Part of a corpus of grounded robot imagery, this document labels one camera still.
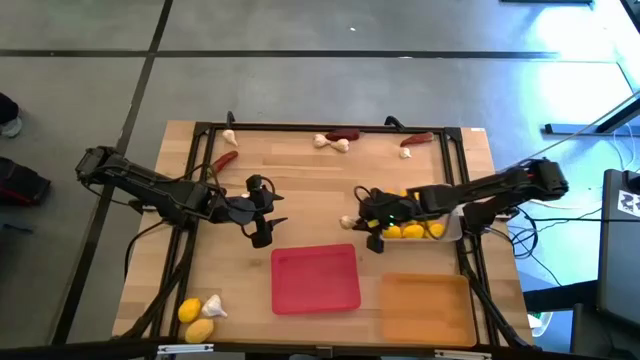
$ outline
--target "pink plastic tray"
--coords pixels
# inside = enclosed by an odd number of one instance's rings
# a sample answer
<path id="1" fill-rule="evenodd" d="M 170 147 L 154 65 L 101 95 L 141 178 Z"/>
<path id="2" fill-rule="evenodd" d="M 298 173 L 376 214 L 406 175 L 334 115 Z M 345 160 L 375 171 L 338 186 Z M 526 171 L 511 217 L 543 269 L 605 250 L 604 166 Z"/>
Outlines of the pink plastic tray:
<path id="1" fill-rule="evenodd" d="M 271 308 L 278 315 L 360 307 L 351 244 L 276 249 L 271 253 Z"/>

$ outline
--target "yellow lemon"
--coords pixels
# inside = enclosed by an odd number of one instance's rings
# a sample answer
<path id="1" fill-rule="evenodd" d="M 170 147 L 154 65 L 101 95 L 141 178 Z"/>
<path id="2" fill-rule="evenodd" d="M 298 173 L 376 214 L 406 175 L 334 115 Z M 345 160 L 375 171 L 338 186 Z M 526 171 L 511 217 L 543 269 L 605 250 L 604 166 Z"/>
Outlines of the yellow lemon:
<path id="1" fill-rule="evenodd" d="M 442 224 L 431 224 L 429 225 L 429 232 L 433 234 L 435 237 L 440 237 L 444 234 L 444 226 Z"/>
<path id="2" fill-rule="evenodd" d="M 198 317 L 201 308 L 202 303 L 200 302 L 200 299 L 187 299 L 178 309 L 178 319 L 181 323 L 188 324 Z"/>
<path id="3" fill-rule="evenodd" d="M 200 344 L 213 334 L 213 319 L 199 319 L 189 325 L 184 340 L 189 344 Z"/>
<path id="4" fill-rule="evenodd" d="M 382 231 L 382 236 L 387 239 L 399 239 L 402 237 L 402 230 L 399 226 L 389 226 Z"/>
<path id="5" fill-rule="evenodd" d="M 403 238 L 421 238 L 424 235 L 424 228 L 420 225 L 409 225 L 402 231 Z"/>

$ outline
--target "orange tray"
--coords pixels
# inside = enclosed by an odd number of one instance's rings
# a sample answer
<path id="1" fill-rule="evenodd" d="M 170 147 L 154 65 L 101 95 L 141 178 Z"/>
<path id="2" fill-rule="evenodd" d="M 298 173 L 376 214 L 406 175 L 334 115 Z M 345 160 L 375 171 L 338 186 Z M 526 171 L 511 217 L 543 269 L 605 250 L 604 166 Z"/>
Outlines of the orange tray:
<path id="1" fill-rule="evenodd" d="M 389 342 L 476 344 L 469 282 L 461 275 L 384 274 L 382 335 Z"/>

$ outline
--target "concrete floor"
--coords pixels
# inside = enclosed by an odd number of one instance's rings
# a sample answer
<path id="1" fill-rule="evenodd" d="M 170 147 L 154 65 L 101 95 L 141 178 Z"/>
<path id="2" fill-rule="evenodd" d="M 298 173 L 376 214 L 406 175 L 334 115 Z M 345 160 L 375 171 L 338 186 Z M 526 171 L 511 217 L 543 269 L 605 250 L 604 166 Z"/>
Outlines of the concrete floor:
<path id="1" fill-rule="evenodd" d="M 162 5 L 161 0 L 0 0 L 0 54 L 146 50 Z M 384 0 L 175 1 L 161 50 L 545 51 L 562 52 L 564 58 L 158 58 L 127 156 L 153 167 L 167 120 L 223 121 L 227 110 L 251 122 L 381 124 L 393 114 L 405 124 L 487 128 L 501 168 L 558 140 L 542 136 L 542 124 L 590 122 L 631 94 L 609 38 L 601 18 L 586 6 L 497 0 L 407 0 L 402 6 Z M 49 340 L 96 203 L 75 181 L 73 169 L 86 147 L 115 144 L 143 61 L 0 56 L 0 91 L 26 111 L 23 133 L 0 139 L 0 155 L 53 181 L 42 207 L 0 208 L 0 215 L 36 227 L 29 236 L 0 235 L 0 347 Z M 631 147 L 629 138 L 621 142 Z M 561 163 L 571 183 L 562 201 L 569 204 L 597 200 L 603 170 L 620 167 L 607 139 L 571 140 L 546 156 Z M 589 210 L 528 208 L 539 216 Z M 111 207 L 70 341 L 110 336 L 124 249 L 138 224 L 133 211 Z M 597 224 L 557 226 L 541 235 L 536 255 L 562 283 L 590 280 L 596 277 L 598 242 Z M 528 276 L 523 283 L 531 277 L 553 282 L 535 262 L 518 266 Z"/>

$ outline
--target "wooden tabletop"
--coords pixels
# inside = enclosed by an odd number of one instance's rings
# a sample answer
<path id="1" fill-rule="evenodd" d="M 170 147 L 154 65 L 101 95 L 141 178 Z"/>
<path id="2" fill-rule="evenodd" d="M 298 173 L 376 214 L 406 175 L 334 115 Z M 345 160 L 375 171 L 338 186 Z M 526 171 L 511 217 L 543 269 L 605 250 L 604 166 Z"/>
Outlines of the wooden tabletop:
<path id="1" fill-rule="evenodd" d="M 194 125 L 187 121 L 168 122 L 157 172 L 170 177 L 183 174 Z M 493 174 L 484 129 L 464 128 L 462 134 L 471 179 Z M 239 195 L 245 192 L 244 182 L 250 175 L 269 177 L 285 200 L 275 204 L 275 211 L 267 219 L 289 220 L 275 228 L 273 244 L 263 249 L 253 249 L 237 225 L 200 222 L 187 298 L 198 297 L 204 302 L 219 294 L 229 314 L 227 319 L 215 319 L 216 330 L 210 341 L 389 345 L 382 338 L 379 325 L 381 275 L 458 273 L 453 243 L 387 242 L 380 255 L 366 248 L 367 233 L 345 231 L 338 224 L 343 215 L 357 217 L 358 203 L 352 193 L 355 185 L 400 190 L 444 183 L 437 140 L 413 147 L 413 157 L 401 160 L 398 144 L 406 135 L 363 134 L 347 154 L 329 147 L 315 149 L 311 146 L 312 137 L 308 132 L 236 131 L 240 146 L 235 148 L 225 143 L 219 132 L 216 135 L 213 159 L 230 150 L 240 152 L 238 159 L 220 173 L 221 185 L 230 195 Z M 451 150 L 455 159 L 455 150 Z M 155 214 L 144 215 L 140 228 L 158 220 Z M 506 230 L 504 224 L 494 226 Z M 156 295 L 170 233 L 170 227 L 161 226 L 138 240 L 114 335 L 128 330 Z M 344 243 L 356 248 L 360 309 L 302 316 L 278 316 L 271 311 L 271 251 Z M 511 245 L 495 235 L 483 236 L 482 243 L 492 298 L 518 334 L 532 343 Z M 482 306 L 477 298 L 474 300 L 480 340 L 487 343 Z M 168 333 L 173 299 L 167 304 L 161 334 Z"/>

